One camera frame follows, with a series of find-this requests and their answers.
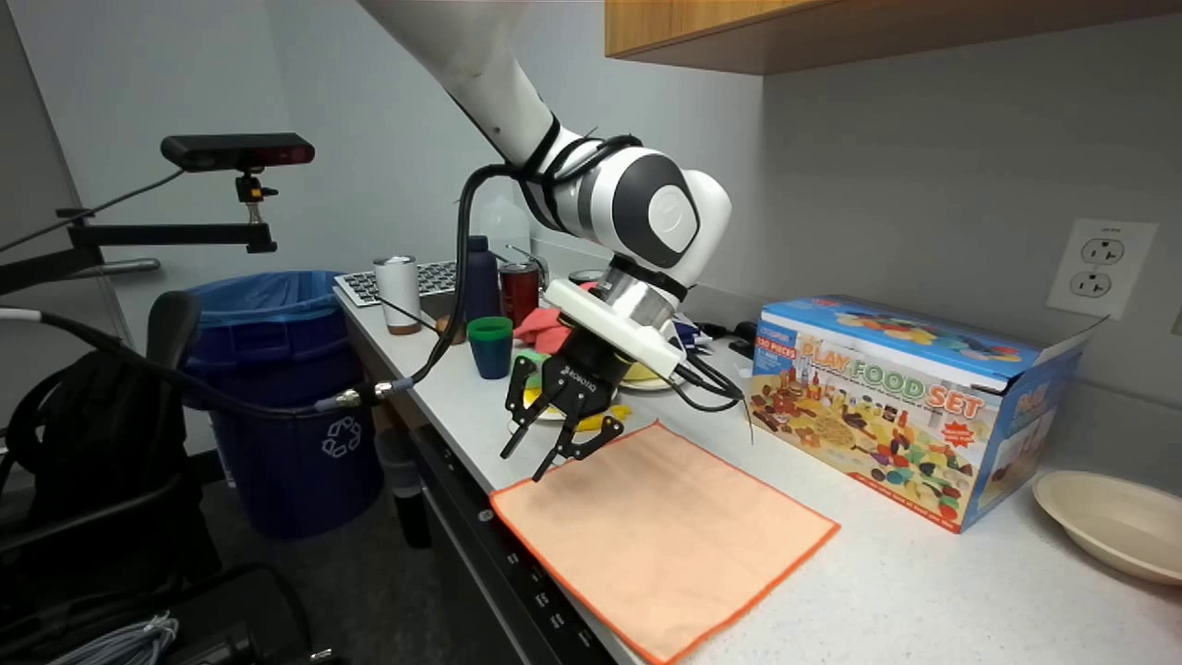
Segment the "electrical outlet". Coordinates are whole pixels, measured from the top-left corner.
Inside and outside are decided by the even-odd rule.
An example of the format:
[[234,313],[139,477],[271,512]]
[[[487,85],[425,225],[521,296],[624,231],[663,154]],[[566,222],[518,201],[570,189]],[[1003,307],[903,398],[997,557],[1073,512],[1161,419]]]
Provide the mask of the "electrical outlet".
[[1153,222],[1073,217],[1050,307],[1120,318],[1150,259]]

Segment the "toy box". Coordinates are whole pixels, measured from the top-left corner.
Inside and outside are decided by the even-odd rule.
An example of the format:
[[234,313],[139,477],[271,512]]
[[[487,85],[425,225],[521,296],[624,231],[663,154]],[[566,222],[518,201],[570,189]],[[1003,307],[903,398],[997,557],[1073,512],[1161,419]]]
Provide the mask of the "toy box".
[[1033,472],[1083,344],[1084,329],[1018,344],[857,301],[769,305],[751,414],[965,534]]

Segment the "cabinet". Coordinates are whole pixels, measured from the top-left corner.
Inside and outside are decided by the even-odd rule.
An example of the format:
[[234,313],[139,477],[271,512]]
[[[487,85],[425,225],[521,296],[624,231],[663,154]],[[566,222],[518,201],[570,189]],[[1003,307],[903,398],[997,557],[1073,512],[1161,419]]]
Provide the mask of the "cabinet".
[[604,0],[604,57],[810,71],[1182,12],[1182,0]]

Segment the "green cup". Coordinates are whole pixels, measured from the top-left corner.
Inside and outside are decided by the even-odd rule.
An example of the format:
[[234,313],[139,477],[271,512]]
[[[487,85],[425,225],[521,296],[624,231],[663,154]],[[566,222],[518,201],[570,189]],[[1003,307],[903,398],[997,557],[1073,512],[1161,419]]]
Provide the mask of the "green cup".
[[473,318],[466,326],[475,374],[487,380],[508,379],[508,356],[513,356],[513,323],[508,318]]

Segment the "white countertop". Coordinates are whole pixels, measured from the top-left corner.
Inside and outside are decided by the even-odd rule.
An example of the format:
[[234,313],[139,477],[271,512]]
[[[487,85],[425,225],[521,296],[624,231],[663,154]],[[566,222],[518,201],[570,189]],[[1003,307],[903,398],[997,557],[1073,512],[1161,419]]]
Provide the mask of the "white countertop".
[[[380,311],[351,311],[351,318],[394,374],[413,374],[434,340],[431,333],[388,335]],[[513,434],[503,398],[506,380],[481,380],[466,344],[413,387],[413,402],[487,487],[532,477],[553,436],[537,427],[508,457],[498,457]],[[753,429],[742,408],[698,414],[674,396],[624,396],[624,402],[628,429],[658,419],[843,525],[811,561],[689,654],[695,665],[1182,662],[1182,589],[1136,583],[1072,547],[1033,508],[1033,486],[954,535]]]

